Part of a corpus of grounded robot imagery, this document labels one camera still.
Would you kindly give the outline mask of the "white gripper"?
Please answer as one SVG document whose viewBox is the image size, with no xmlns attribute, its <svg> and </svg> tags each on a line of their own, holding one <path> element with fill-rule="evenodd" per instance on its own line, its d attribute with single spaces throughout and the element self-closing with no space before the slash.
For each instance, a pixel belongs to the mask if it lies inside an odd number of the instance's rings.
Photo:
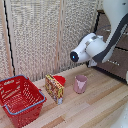
<svg viewBox="0 0 128 128">
<path fill-rule="evenodd" d="M 97 66 L 97 62 L 95 62 L 93 59 L 89 61 L 88 67 L 94 67 Z"/>
</svg>

